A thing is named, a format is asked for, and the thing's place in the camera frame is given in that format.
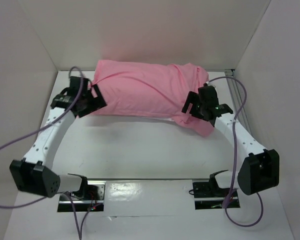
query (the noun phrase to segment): white floor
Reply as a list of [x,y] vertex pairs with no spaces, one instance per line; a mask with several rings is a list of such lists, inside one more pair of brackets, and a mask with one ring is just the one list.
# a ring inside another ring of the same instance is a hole
[[[93,78],[93,71],[85,72]],[[224,76],[210,72],[210,79]],[[51,99],[69,84],[59,72]],[[225,80],[215,83],[221,103],[232,100]],[[87,116],[77,119],[56,154],[53,171],[88,178],[208,178],[232,166],[233,149],[217,131],[207,138],[173,123],[138,117]],[[120,188],[118,194],[113,188]],[[222,209],[195,210],[190,180],[112,182],[107,184],[104,212],[91,213],[83,239],[281,239],[292,234],[275,188],[261,193],[264,217],[250,229],[233,225]],[[37,199],[20,192],[16,204]],[[239,194],[241,208],[230,209],[240,223],[260,214],[256,196]],[[58,197],[12,212],[5,240],[77,240],[72,213],[57,213]],[[81,221],[84,213],[78,214]]]

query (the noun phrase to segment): pink fabric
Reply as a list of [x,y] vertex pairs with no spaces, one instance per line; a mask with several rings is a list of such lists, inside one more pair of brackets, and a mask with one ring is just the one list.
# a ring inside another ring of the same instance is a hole
[[172,118],[178,125],[195,130],[201,136],[213,131],[209,122],[181,110],[189,91],[208,81],[208,73],[193,64],[159,64],[100,60],[93,84],[107,103],[96,115],[123,115]]

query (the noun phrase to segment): table surface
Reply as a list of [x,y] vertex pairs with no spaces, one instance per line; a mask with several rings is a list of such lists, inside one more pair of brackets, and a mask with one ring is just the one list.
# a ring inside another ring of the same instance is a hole
[[[93,71],[84,72],[93,78]],[[224,76],[210,72],[209,78]],[[68,85],[68,72],[60,71],[50,101]],[[226,80],[213,83],[219,101],[233,108]],[[49,105],[42,123],[47,119]],[[264,216],[254,227],[233,225],[222,209],[195,210],[188,194],[192,181],[232,168],[233,149],[214,131],[203,138],[173,122],[140,117],[86,116],[69,128],[54,159],[57,174],[76,173],[104,179],[183,179],[174,181],[109,182],[103,212],[88,215],[83,239],[281,239],[293,236],[276,188],[261,192]],[[113,189],[121,189],[120,194]],[[15,204],[38,196],[19,192]],[[58,196],[27,208],[14,209],[5,240],[77,240],[73,213],[58,213]],[[241,208],[230,209],[240,223],[255,221],[260,203],[255,195],[239,192]],[[81,221],[84,213],[78,214]]]

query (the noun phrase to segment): robotic arm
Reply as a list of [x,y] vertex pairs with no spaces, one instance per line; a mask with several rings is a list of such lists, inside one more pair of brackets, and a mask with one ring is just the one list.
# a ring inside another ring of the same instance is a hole
[[[51,110],[45,125],[51,124],[72,104],[80,88],[80,78],[72,76],[70,86],[65,88],[52,101]],[[83,90],[72,109],[58,122],[38,135],[31,149],[22,160],[13,160],[10,172],[19,191],[37,194],[48,198],[60,192],[72,192],[78,198],[85,195],[88,180],[75,174],[57,175],[51,168],[58,147],[70,125],[76,117],[84,117],[107,104],[95,84],[88,89],[89,79],[83,79]],[[92,88],[97,97],[93,97]],[[213,86],[205,84],[198,93],[189,92],[183,113],[188,111],[196,118],[209,121],[234,147],[233,111],[227,104],[219,104],[217,92]],[[251,195],[279,184],[279,155],[275,150],[267,150],[259,144],[237,121],[237,161],[241,166],[236,173],[234,188],[240,188]],[[215,188],[229,188],[231,171],[220,171],[210,175]]]

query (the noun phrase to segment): pink cloth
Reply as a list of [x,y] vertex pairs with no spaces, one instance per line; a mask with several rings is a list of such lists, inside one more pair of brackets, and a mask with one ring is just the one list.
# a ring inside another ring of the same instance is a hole
[[171,118],[201,136],[213,131],[209,122],[181,110],[189,91],[208,81],[208,73],[193,64],[159,64],[100,60],[92,84],[98,84],[107,103],[96,115]]

